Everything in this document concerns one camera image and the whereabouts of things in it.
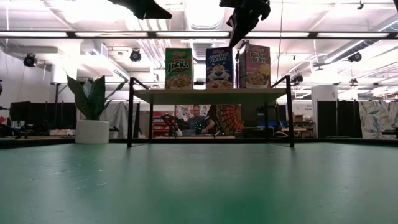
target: fluorescent light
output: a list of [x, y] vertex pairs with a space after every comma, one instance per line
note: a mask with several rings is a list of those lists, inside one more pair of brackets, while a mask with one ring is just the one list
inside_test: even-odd
[[0, 32], [0, 37], [68, 37], [66, 32]]
[[377, 37], [387, 37], [389, 33], [367, 33], [367, 32], [356, 32], [356, 33], [345, 33], [345, 32], [327, 32], [318, 33], [317, 37], [346, 37], [346, 38], [377, 38]]
[[308, 32], [250, 32], [246, 37], [308, 37]]
[[188, 31], [188, 32], [156, 32], [157, 37], [229, 37], [229, 32], [197, 32], [197, 31]]
[[188, 39], [181, 40], [181, 44], [225, 44], [225, 40], [215, 40], [215, 39]]
[[147, 32], [76, 32], [78, 37], [147, 37]]

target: security camera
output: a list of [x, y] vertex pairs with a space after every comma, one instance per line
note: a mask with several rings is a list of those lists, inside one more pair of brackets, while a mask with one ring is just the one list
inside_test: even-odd
[[139, 62], [141, 61], [141, 53], [139, 52], [139, 49], [133, 49], [132, 53], [130, 55], [130, 60], [132, 62]]
[[359, 62], [362, 60], [362, 55], [358, 52], [348, 57], [349, 62]]
[[29, 68], [34, 68], [37, 66], [36, 54], [28, 53], [24, 59], [24, 65]]

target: frosted flakes cereal box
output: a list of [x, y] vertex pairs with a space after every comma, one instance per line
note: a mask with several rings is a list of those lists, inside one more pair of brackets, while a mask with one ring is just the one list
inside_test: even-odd
[[165, 89], [192, 89], [193, 59], [191, 48], [166, 48]]
[[231, 48], [206, 49], [206, 89], [233, 88], [233, 66]]
[[246, 44], [239, 54], [239, 87], [270, 88], [270, 62], [269, 47]]

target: man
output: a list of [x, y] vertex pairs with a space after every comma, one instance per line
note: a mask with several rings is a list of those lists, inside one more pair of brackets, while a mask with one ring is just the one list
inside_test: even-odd
[[192, 108], [193, 117], [187, 120], [189, 130], [195, 130], [195, 124], [202, 124], [205, 128], [202, 129], [202, 134], [208, 134], [209, 130], [214, 127], [214, 121], [211, 119], [207, 119], [205, 116], [200, 116], [200, 107], [199, 105], [193, 105]]

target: green floor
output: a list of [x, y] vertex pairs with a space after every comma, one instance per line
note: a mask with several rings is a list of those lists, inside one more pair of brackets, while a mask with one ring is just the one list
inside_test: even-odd
[[0, 223], [398, 223], [398, 150], [344, 144], [0, 150]]

